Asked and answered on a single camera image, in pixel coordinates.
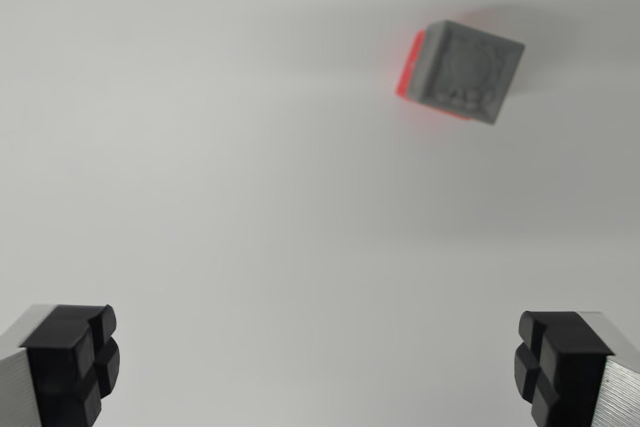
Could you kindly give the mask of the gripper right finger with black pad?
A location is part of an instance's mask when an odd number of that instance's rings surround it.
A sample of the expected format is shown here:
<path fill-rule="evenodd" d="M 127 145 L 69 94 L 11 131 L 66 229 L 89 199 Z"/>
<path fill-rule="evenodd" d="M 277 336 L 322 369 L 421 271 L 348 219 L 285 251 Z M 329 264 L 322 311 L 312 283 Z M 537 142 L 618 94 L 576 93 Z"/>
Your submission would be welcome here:
<path fill-rule="evenodd" d="M 639 349 L 601 312 L 525 311 L 514 354 L 538 426 L 639 425 Z"/>

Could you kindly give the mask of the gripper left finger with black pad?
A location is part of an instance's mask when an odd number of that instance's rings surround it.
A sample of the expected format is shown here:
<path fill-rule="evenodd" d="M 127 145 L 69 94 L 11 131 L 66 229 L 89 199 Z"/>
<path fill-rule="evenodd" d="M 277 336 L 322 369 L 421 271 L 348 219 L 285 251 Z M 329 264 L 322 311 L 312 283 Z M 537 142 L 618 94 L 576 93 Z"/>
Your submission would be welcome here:
<path fill-rule="evenodd" d="M 1 424 L 93 426 L 116 385 L 109 305 L 36 304 L 1 334 Z"/>

